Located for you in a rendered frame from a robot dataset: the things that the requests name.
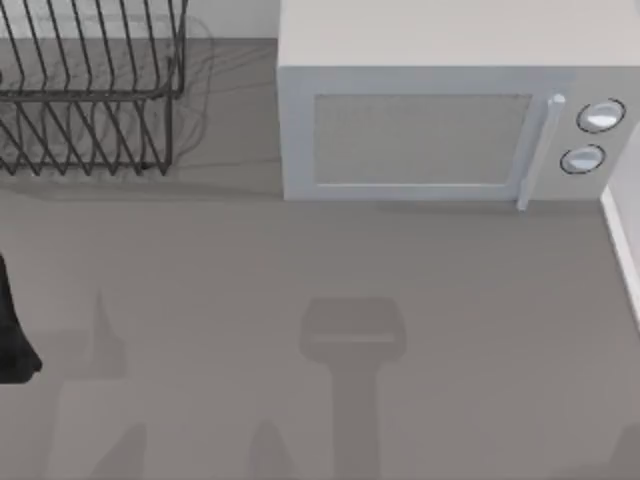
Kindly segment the microwave oven door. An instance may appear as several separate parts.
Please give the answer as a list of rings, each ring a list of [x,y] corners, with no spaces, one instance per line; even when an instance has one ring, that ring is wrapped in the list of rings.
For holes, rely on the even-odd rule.
[[[513,201],[574,80],[553,67],[282,66],[284,196]]]

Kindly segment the large round microwave knob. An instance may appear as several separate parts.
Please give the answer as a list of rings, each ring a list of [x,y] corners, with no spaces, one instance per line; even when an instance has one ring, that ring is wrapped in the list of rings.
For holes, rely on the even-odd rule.
[[[577,115],[578,128],[589,134],[604,133],[614,129],[626,116],[625,105],[617,99],[585,105]]]

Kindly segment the small round microwave knob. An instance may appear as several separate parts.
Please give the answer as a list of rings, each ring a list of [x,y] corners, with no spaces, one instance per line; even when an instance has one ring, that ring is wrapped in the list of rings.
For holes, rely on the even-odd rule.
[[[597,170],[606,160],[607,154],[599,145],[589,144],[566,151],[559,165],[568,175],[586,175]]]

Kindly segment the pale microwave oven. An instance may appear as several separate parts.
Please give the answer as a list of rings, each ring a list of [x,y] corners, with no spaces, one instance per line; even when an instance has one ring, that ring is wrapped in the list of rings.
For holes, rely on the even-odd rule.
[[[640,0],[282,0],[282,66],[553,67],[575,76],[534,201],[591,201],[640,138]],[[587,104],[617,99],[624,120],[581,131]],[[607,158],[568,175],[562,155],[589,144]]]

